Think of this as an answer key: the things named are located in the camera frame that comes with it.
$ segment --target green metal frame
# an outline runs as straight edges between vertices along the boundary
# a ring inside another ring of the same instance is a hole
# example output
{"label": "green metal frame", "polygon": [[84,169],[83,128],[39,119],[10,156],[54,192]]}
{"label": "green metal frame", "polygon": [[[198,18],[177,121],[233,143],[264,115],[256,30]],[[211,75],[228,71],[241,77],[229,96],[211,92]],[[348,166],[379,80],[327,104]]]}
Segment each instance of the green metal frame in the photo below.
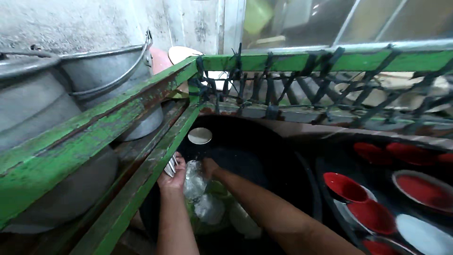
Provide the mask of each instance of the green metal frame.
{"label": "green metal frame", "polygon": [[[376,53],[345,53],[331,71],[375,70],[390,54],[390,50]],[[241,56],[243,71],[264,71],[266,54]],[[384,71],[436,71],[453,58],[453,51],[405,52],[399,55]],[[130,125],[159,103],[183,81],[197,75],[195,57],[137,84],[122,95],[76,116],[36,138],[0,154],[0,228],[42,197],[90,157],[107,146]],[[270,71],[300,71],[304,68],[308,53],[275,54]],[[207,71],[230,70],[236,65],[231,55],[203,56]],[[88,232],[77,243],[71,254],[109,254],[126,229],[129,221],[143,202],[171,155],[202,112],[210,113],[214,105],[199,106],[198,97],[190,96],[190,105],[149,153],[143,164],[103,210]],[[234,114],[238,107],[221,103],[221,110]],[[245,108],[243,116],[260,118],[265,108]],[[280,113],[283,120],[310,122],[318,112],[314,109],[288,108]],[[322,123],[340,126],[342,120],[352,118],[345,113],[336,115],[336,121]],[[379,116],[373,121],[384,121]],[[441,128],[442,134],[451,133],[453,126]],[[81,225],[66,233],[68,236],[80,230]]]}

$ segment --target bucket handle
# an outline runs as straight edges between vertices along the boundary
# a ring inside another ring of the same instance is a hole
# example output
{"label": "bucket handle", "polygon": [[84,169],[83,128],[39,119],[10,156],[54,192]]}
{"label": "bucket handle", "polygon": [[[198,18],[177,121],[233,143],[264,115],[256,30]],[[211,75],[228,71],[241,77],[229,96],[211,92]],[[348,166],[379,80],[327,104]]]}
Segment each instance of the bucket handle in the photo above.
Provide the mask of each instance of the bucket handle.
{"label": "bucket handle", "polygon": [[122,83],[126,82],[132,76],[132,74],[135,72],[135,70],[137,70],[137,68],[139,66],[139,63],[141,62],[141,60],[143,58],[143,55],[145,54],[145,51],[146,51],[146,48],[147,48],[148,44],[150,42],[152,42],[151,40],[152,40],[151,31],[149,29],[147,29],[146,30],[146,41],[143,44],[143,48],[142,48],[142,51],[140,53],[139,58],[134,63],[134,65],[131,68],[129,68],[129,70],[127,70],[127,72],[125,72],[122,76],[120,76],[120,77],[116,78],[114,81],[112,81],[112,82],[110,82],[108,84],[102,85],[100,87],[92,88],[92,89],[85,90],[85,91],[73,92],[73,93],[70,93],[69,95],[71,95],[71,96],[82,96],[82,95],[86,95],[86,94],[91,94],[91,93],[95,93],[95,92],[98,92],[98,91],[101,91],[101,90],[104,90],[104,89],[108,89],[108,88],[111,88],[113,86],[116,86],[116,85],[119,85],[119,84],[122,84]]}
{"label": "bucket handle", "polygon": [[40,58],[48,58],[47,60],[39,61],[37,64],[28,65],[25,67],[8,69],[0,73],[0,80],[17,77],[20,75],[28,74],[45,68],[57,65],[60,62],[60,57],[56,54],[37,51],[37,50],[20,50],[20,49],[0,49],[0,54],[5,55],[25,55],[35,56]]}

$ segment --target forearm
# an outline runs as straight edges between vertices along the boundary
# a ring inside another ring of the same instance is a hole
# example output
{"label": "forearm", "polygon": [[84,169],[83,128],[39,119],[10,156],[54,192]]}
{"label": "forearm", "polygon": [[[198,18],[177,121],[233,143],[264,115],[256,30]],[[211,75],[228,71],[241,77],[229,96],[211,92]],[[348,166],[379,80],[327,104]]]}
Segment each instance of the forearm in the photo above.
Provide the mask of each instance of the forearm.
{"label": "forearm", "polygon": [[199,254],[181,191],[161,189],[157,254]]}
{"label": "forearm", "polygon": [[[310,219],[311,217],[276,194],[224,169],[216,170],[213,176],[241,203],[249,215],[267,231],[294,232],[295,230],[307,230],[307,222],[294,220],[300,218],[300,214]],[[279,218],[278,216],[280,215],[286,215],[286,217]]]}
{"label": "forearm", "polygon": [[363,255],[335,232],[276,194],[221,168],[212,174],[287,254]]}

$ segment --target hand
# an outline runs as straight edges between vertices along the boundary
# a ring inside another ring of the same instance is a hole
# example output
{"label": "hand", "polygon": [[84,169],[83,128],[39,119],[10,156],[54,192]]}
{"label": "hand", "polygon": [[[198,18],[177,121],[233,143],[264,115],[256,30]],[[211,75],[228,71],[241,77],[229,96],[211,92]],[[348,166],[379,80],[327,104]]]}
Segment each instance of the hand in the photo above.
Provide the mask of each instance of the hand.
{"label": "hand", "polygon": [[176,173],[174,177],[170,177],[165,171],[162,171],[159,178],[157,179],[157,184],[162,190],[177,190],[183,192],[184,181],[186,180],[186,161],[179,152],[175,152],[176,162],[178,165],[174,166]]}
{"label": "hand", "polygon": [[211,179],[213,173],[217,169],[220,169],[220,166],[217,165],[217,163],[212,158],[206,157],[203,159],[203,173],[205,178],[207,178],[208,180]]}

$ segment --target beige plate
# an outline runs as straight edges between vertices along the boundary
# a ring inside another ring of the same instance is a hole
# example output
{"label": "beige plate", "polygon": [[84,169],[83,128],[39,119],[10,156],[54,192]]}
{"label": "beige plate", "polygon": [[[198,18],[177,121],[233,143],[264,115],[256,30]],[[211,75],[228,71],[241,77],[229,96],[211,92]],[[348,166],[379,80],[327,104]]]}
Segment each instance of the beige plate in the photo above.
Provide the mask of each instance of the beige plate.
{"label": "beige plate", "polygon": [[173,46],[169,49],[169,58],[173,64],[177,64],[190,56],[200,56],[203,53],[184,46]]}
{"label": "beige plate", "polygon": [[195,144],[205,144],[212,139],[212,132],[204,127],[198,127],[192,129],[187,135],[189,141]]}

